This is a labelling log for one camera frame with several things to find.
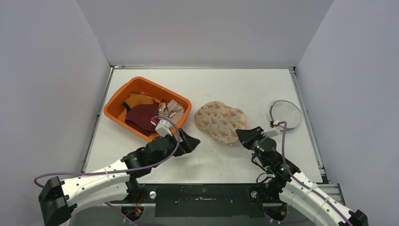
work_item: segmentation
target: beige patterned cloth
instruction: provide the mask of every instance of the beige patterned cloth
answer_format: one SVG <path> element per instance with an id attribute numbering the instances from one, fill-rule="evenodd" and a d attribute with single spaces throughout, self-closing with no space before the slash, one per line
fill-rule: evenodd
<path id="1" fill-rule="evenodd" d="M 158 116 L 168 117 L 174 124 L 180 120 L 180 118 L 184 114 L 184 108 L 180 104 L 178 104 L 175 100 L 171 100 L 168 103 L 168 107 L 166 108 L 165 103 L 160 107 L 160 111 L 158 112 Z"/>
<path id="2" fill-rule="evenodd" d="M 194 115 L 197 128 L 208 132 L 223 144 L 234 144 L 238 141 L 236 129 L 245 129 L 247 120 L 241 109 L 232 108 L 219 101 L 202 106 Z"/>

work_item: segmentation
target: screw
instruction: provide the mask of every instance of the screw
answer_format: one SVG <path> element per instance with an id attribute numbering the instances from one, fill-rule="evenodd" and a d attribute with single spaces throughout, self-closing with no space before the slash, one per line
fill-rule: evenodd
<path id="1" fill-rule="evenodd" d="M 257 196 L 258 196 L 258 192 L 257 191 L 251 192 L 251 197 L 252 198 L 256 198 Z"/>
<path id="2" fill-rule="evenodd" d="M 150 198 L 155 199 L 157 197 L 157 193 L 155 191 L 150 192 Z"/>

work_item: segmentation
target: white wall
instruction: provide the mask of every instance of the white wall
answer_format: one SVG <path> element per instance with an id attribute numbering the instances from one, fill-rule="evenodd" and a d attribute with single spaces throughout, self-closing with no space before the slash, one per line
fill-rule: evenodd
<path id="1" fill-rule="evenodd" d="M 398 12 L 335 0 L 296 68 L 327 176 L 371 226 L 398 225 Z"/>
<path id="2" fill-rule="evenodd" d="M 297 65 L 333 0 L 77 0 L 112 65 Z"/>
<path id="3" fill-rule="evenodd" d="M 33 178 L 81 169 L 109 70 L 75 0 L 1 1 L 1 225 L 43 225 Z"/>

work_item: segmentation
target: white table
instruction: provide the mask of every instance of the white table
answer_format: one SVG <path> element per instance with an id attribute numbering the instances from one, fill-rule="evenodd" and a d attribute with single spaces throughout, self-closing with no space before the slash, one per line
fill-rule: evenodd
<path id="1" fill-rule="evenodd" d="M 251 163 L 251 151 L 239 142 L 233 146 L 221 144 L 196 128 L 195 112 L 205 103 L 221 101 L 242 109 L 247 117 L 247 129 L 252 129 L 268 126 L 266 110 L 273 100 L 288 100 L 299 107 L 287 69 L 116 69 L 105 103 L 123 84 L 136 76 L 147 78 L 189 99 L 192 110 L 182 129 L 201 140 L 194 152 L 170 158 L 149 175 L 139 178 L 139 183 L 254 183 L 262 171 Z M 281 152 L 281 136 L 273 139 Z M 146 143 L 101 113 L 86 172 L 103 168 Z M 322 182 L 303 119 L 292 133 L 287 134 L 286 157 L 313 182 Z"/>

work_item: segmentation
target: orange plastic basket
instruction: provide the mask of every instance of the orange plastic basket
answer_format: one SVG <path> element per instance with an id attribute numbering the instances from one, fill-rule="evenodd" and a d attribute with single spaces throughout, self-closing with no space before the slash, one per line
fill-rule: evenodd
<path id="1" fill-rule="evenodd" d="M 122 103 L 129 98 L 131 92 L 138 92 L 152 96 L 155 98 L 157 102 L 165 99 L 166 101 L 175 100 L 178 104 L 183 106 L 184 114 L 177 123 L 177 127 L 181 127 L 184 121 L 187 119 L 188 113 L 191 110 L 191 102 L 182 97 L 181 95 L 164 88 L 148 79 L 142 77 L 135 77 L 130 80 L 128 83 L 119 88 L 118 91 L 111 97 L 108 103 L 105 105 L 104 114 L 115 121 L 119 125 L 127 128 L 131 132 L 139 135 L 140 137 L 152 141 L 155 137 L 158 137 L 158 133 L 152 133 L 149 136 L 144 135 L 143 133 L 135 130 L 134 128 L 128 126 L 125 123 L 125 117 L 127 114 L 126 108 L 123 107 Z"/>

